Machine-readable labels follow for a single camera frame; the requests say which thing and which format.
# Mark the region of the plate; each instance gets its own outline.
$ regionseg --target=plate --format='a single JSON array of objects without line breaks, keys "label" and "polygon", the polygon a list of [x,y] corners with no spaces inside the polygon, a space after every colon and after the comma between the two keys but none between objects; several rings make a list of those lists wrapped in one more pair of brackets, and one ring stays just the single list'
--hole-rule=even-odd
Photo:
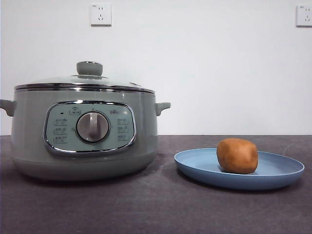
[{"label": "plate", "polygon": [[300,178],[304,165],[290,157],[258,151],[254,173],[226,173],[219,166],[216,148],[186,150],[175,155],[178,168],[192,179],[218,187],[267,190],[288,186]]}]

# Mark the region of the gray table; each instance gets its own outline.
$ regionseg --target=gray table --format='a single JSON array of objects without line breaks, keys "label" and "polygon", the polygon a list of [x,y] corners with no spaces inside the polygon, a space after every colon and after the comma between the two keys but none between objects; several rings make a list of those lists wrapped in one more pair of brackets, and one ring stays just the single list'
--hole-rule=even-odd
[{"label": "gray table", "polygon": [[196,182],[176,168],[182,150],[216,147],[226,136],[160,136],[156,159],[114,179],[47,182],[19,174],[1,137],[2,234],[311,234],[312,136],[240,136],[259,150],[301,161],[293,185],[236,191]]}]

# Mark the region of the silver knob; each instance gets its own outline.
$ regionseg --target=silver knob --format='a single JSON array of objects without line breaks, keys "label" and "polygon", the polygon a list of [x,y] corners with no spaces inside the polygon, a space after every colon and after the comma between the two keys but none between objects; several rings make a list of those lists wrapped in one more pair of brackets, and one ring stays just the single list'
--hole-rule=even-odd
[{"label": "silver knob", "polygon": [[86,113],[78,120],[77,132],[85,141],[100,141],[108,132],[108,121],[98,112]]},{"label": "silver knob", "polygon": [[101,76],[103,73],[103,65],[92,61],[78,62],[77,72],[79,75]]}]

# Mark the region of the pot handle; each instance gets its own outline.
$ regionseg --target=pot handle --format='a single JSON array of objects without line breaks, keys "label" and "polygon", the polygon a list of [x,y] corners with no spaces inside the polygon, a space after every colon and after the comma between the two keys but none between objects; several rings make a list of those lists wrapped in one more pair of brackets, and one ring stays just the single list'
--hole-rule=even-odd
[{"label": "pot handle", "polygon": [[161,112],[171,107],[170,102],[156,103],[156,116],[160,116]]},{"label": "pot handle", "polygon": [[13,116],[16,109],[16,102],[0,99],[0,108],[4,109],[8,116]]}]

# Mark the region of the potato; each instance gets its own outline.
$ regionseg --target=potato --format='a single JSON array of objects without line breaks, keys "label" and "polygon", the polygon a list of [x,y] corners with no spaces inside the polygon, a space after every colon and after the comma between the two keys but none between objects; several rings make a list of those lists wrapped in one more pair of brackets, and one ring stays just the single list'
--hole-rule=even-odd
[{"label": "potato", "polygon": [[219,142],[216,155],[220,166],[229,173],[249,174],[258,166],[258,151],[248,140],[228,138]]}]

